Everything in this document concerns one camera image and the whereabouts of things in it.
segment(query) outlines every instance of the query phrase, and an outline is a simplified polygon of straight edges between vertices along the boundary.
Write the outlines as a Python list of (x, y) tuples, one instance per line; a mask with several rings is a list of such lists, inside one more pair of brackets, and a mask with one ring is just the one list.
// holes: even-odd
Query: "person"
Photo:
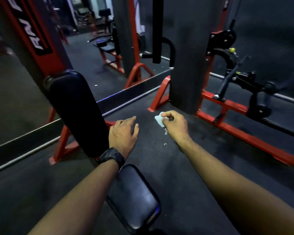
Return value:
[[(181, 114), (172, 110), (161, 116), (172, 119), (163, 119), (169, 135), (239, 233), (294, 235), (293, 208), (195, 143), (188, 134), (187, 121)], [(137, 141), (138, 124), (133, 134), (131, 130), (135, 118), (119, 120), (110, 128), (109, 145), (117, 149), (124, 159), (127, 159)], [(119, 166), (113, 159), (100, 164), (56, 204), (29, 234), (90, 234), (118, 171)]]

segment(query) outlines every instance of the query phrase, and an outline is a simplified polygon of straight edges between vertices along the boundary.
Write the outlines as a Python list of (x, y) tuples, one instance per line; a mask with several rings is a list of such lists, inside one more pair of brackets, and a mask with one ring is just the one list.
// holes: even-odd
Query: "black wristwatch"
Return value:
[(119, 169), (121, 170), (122, 166), (125, 163), (124, 157), (122, 156), (122, 154), (119, 153), (118, 150), (116, 150), (115, 148), (109, 148), (108, 150), (106, 150), (98, 159), (98, 163), (101, 164), (103, 162), (106, 162), (110, 159), (114, 159), (117, 164), (119, 165)]

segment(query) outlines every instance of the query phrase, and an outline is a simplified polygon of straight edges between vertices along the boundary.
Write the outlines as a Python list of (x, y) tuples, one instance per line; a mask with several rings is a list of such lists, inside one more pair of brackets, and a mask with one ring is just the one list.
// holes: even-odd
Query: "dark wall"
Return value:
[[(232, 0), (228, 25), (237, 3), (238, 0)], [(146, 29), (146, 47), (151, 52), (152, 0), (139, 0), (139, 4), (141, 23)], [(175, 42), (173, 16), (183, 13), (173, 13), (171, 10), (176, 10), (173, 5), (176, 4), (165, 0), (163, 35)], [(256, 71), (260, 83), (281, 82), (294, 72), (294, 0), (243, 0), (234, 29), (236, 52), (251, 56), (241, 71)], [(169, 56), (165, 44), (162, 55)], [(225, 64), (221, 59), (216, 58), (213, 72), (224, 74)], [(282, 94), (294, 97), (294, 82)]]

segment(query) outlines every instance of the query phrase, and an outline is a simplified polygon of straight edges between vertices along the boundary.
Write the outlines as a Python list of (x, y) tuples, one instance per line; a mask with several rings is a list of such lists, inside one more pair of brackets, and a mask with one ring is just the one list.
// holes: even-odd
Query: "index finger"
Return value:
[(179, 117), (181, 116), (181, 114), (177, 113), (175, 110), (170, 110), (170, 111), (167, 111), (167, 112), (163, 112), (161, 114), (161, 117), (168, 117), (168, 118), (176, 118), (176, 117)]
[(136, 119), (136, 116), (133, 116), (132, 118), (128, 118), (128, 119), (126, 119), (126, 120), (124, 120), (122, 122), (122, 125), (129, 124), (130, 126), (132, 126), (133, 123), (134, 123), (134, 121), (135, 121), (135, 119)]

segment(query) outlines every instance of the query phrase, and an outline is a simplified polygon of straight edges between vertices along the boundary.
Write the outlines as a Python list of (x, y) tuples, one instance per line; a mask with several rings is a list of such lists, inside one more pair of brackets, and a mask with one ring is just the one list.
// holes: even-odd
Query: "left arm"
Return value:
[[(117, 121), (109, 132), (109, 146), (125, 159), (137, 141), (138, 124), (131, 134), (135, 118)], [(42, 218), (29, 235), (90, 234), (118, 171), (119, 166), (113, 159), (100, 164)]]

